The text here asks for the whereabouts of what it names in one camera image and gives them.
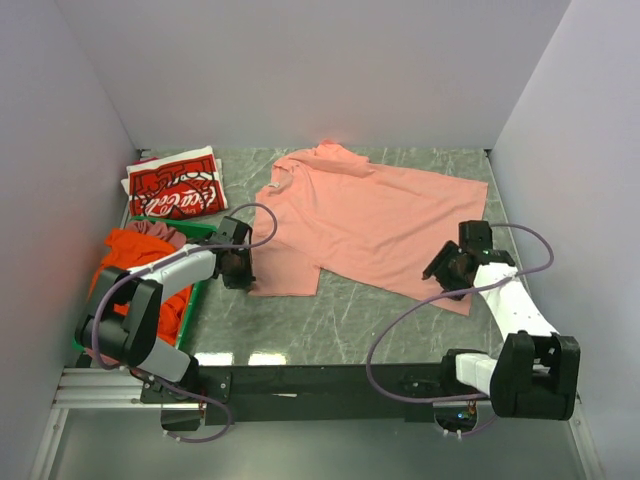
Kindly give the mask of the pink t-shirt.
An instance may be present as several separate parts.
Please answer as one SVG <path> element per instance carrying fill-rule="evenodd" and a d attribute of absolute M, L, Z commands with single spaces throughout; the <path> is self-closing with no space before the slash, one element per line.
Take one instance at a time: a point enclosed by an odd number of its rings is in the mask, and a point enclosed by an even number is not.
<path fill-rule="evenodd" d="M 458 226 L 479 220 L 488 185 L 373 163 L 339 144 L 291 152 L 256 194 L 252 295 L 313 296 L 322 271 L 415 300 L 442 288 L 423 270 Z"/>

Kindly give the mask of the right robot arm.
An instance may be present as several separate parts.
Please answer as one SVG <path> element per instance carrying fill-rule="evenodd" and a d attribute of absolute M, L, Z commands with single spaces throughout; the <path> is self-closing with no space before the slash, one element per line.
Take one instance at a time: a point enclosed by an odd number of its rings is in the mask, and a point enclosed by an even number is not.
<path fill-rule="evenodd" d="M 482 220 L 460 223 L 458 241 L 446 242 L 423 272 L 440 285 L 442 298 L 479 295 L 502 336 L 497 357 L 448 351 L 440 390 L 460 399 L 473 388 L 502 418 L 566 421 L 575 407 L 580 345 L 544 318 L 522 282 L 523 271 L 508 251 L 495 248 L 493 229 Z"/>

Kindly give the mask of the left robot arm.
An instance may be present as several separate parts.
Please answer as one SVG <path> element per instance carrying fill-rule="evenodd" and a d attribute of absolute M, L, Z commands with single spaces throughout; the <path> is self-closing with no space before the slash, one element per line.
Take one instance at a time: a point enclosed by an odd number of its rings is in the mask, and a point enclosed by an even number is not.
<path fill-rule="evenodd" d="M 162 306 L 208 279 L 220 278 L 228 289 L 249 289 L 255 280 L 251 240 L 250 225 L 225 216 L 215 231 L 157 259 L 104 268 L 76 325 L 75 342 L 106 369 L 144 372 L 164 381 L 176 401 L 193 399 L 202 392 L 199 362 L 160 337 Z"/>

